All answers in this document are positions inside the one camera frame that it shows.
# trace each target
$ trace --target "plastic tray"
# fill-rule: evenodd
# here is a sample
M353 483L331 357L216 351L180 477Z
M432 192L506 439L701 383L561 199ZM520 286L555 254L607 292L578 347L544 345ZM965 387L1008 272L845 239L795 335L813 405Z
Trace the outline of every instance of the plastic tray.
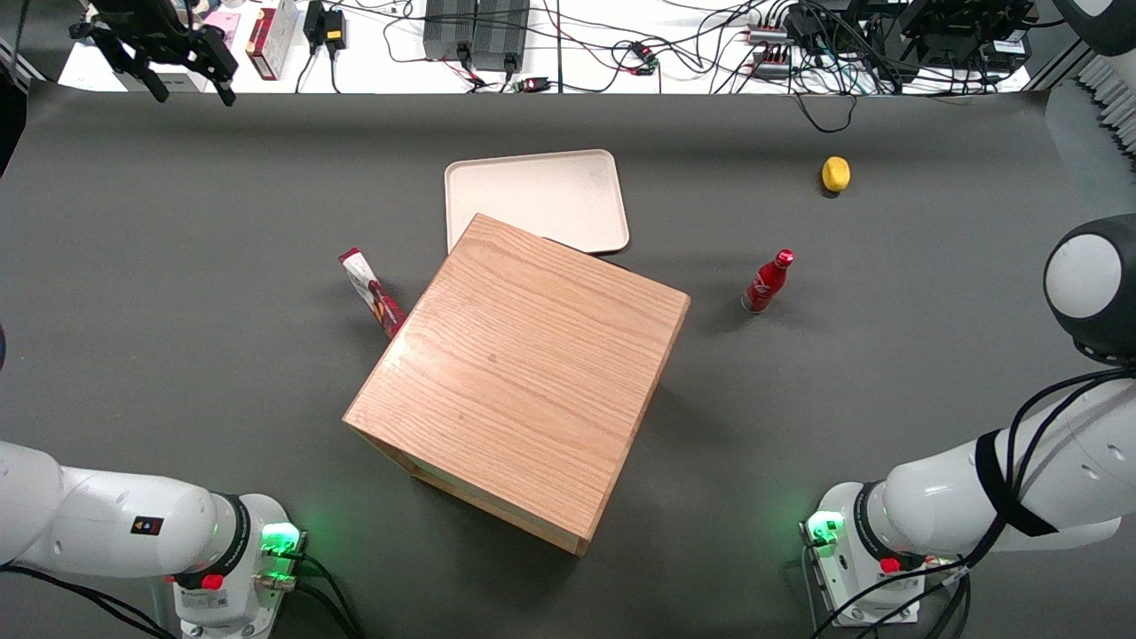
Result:
M603 149L451 164L446 252L478 213L584 252L616 252L630 241L616 158Z

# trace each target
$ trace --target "wood grain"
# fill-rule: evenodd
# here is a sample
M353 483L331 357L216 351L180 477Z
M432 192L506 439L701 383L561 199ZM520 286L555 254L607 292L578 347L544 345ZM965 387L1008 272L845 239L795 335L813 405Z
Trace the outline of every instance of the wood grain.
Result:
M688 306L479 215L343 420L411 474L582 554Z

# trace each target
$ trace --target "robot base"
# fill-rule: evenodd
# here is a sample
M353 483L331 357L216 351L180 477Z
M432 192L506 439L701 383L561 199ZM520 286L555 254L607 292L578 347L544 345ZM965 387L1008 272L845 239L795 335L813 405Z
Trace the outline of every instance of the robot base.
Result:
M847 482L833 487L820 500L817 514L809 518L809 524L802 526L807 543L813 543L811 532L816 522L834 522L829 524L830 542L826 546L810 547L810 555L816 567L816 578L824 594L828 612L835 612L849 599L871 588L894 574L884 574L879 562L868 554L860 536L857 534L853 522L853 504L862 483ZM846 608L833 625L870 625L880 617L894 612L901 604L914 597L924 589L924 578L912 576L885 586L871 594L857 599ZM914 603L904 612L884 623L914 623L919 620L919 603Z
M258 575L292 575L294 562L266 554L261 531L287 523L284 508L264 495L242 495L249 511L249 546L220 590L186 590L174 584L183 639L264 639L276 623L284 591L254 583Z

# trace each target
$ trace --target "red bottle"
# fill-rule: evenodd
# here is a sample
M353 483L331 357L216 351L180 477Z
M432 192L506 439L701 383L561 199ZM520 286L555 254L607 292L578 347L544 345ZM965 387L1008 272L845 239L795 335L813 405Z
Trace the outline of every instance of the red bottle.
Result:
M785 285L785 271L793 264L793 251L782 249L772 262L762 266L757 277L742 293L742 306L753 314L765 310L769 306L769 300L774 299L777 291Z

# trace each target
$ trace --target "yellow lemon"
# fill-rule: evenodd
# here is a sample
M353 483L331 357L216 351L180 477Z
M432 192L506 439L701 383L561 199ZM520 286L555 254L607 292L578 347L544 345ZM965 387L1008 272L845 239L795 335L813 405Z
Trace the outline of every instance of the yellow lemon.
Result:
M825 160L825 168L820 171L820 180L825 183L825 188L834 193L847 189L849 182L852 181L849 161L837 156L828 158Z

